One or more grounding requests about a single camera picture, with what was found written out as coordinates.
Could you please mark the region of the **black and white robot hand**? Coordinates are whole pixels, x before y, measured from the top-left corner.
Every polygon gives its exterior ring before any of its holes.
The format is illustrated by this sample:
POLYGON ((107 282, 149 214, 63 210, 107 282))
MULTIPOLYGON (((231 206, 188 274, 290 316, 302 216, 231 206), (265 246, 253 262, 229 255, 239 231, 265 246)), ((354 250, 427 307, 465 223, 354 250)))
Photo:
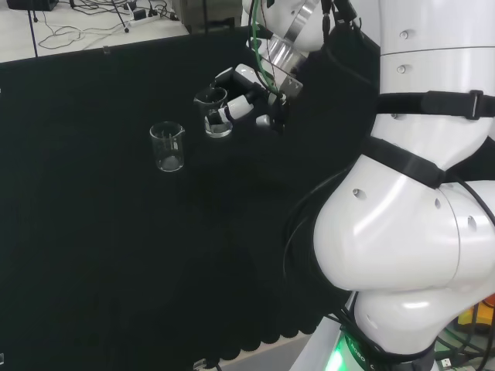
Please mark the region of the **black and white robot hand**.
POLYGON ((272 93, 260 78, 257 70, 239 64, 219 73, 214 88, 228 93, 237 92, 236 97, 227 98, 219 107, 209 108, 204 117, 208 135, 222 138, 230 134, 234 125, 244 119, 253 118, 257 127, 283 134, 288 120, 290 103, 297 98, 303 85, 293 76, 277 72, 281 86, 272 93))

